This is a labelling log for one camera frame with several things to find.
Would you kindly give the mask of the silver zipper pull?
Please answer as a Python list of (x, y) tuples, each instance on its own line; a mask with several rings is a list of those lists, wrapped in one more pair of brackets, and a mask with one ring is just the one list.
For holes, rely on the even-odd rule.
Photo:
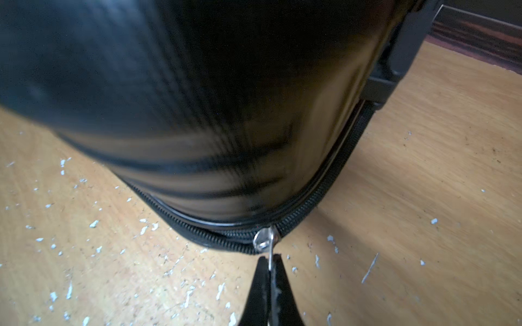
[(253, 247), (257, 253), (267, 253), (269, 271), (273, 269), (274, 248), (281, 236), (275, 225), (260, 229), (253, 239)]

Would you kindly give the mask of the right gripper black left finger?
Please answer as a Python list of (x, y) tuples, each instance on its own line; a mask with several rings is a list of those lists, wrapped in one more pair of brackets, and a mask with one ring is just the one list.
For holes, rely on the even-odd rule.
[(269, 261), (260, 257), (239, 326), (268, 326), (271, 302)]

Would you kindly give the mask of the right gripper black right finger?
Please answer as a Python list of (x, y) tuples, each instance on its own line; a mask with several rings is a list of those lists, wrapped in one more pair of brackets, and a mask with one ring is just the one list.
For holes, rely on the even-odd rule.
[(271, 325), (304, 326), (280, 254), (271, 267)]

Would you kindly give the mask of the black hard-shell suitcase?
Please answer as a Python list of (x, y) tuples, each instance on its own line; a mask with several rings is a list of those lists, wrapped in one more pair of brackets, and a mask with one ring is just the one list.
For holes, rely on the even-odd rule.
[(2, 1), (1, 105), (254, 255), (322, 200), (440, 1)]

